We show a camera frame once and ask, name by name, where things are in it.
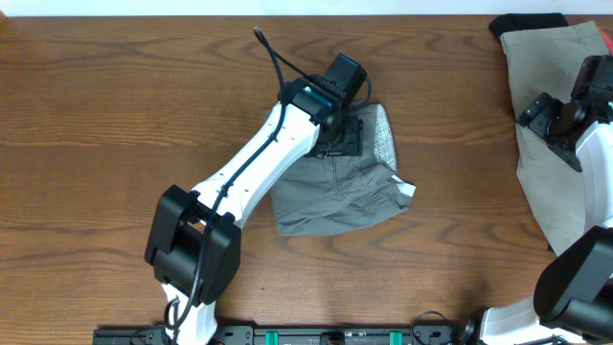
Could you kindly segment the grey shorts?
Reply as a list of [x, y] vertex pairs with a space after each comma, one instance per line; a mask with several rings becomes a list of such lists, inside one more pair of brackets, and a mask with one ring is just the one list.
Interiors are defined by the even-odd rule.
[[302, 157], [269, 193], [282, 236], [334, 236], [375, 226], [408, 210], [417, 187], [397, 175], [397, 156], [384, 106], [358, 110], [359, 156]]

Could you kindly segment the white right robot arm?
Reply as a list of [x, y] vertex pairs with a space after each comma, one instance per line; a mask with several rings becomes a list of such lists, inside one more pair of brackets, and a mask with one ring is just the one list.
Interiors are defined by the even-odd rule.
[[612, 92], [539, 95], [516, 121], [517, 174], [556, 258], [533, 295], [483, 312], [477, 344], [612, 341]]

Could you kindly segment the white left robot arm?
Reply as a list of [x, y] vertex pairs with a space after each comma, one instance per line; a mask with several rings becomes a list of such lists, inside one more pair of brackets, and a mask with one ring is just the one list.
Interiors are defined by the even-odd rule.
[[145, 260], [168, 303], [171, 344], [206, 344], [216, 333], [216, 300], [238, 272], [242, 228], [282, 174], [312, 152], [357, 154], [354, 97], [369, 79], [308, 76], [288, 82], [255, 136], [219, 171], [157, 203]]

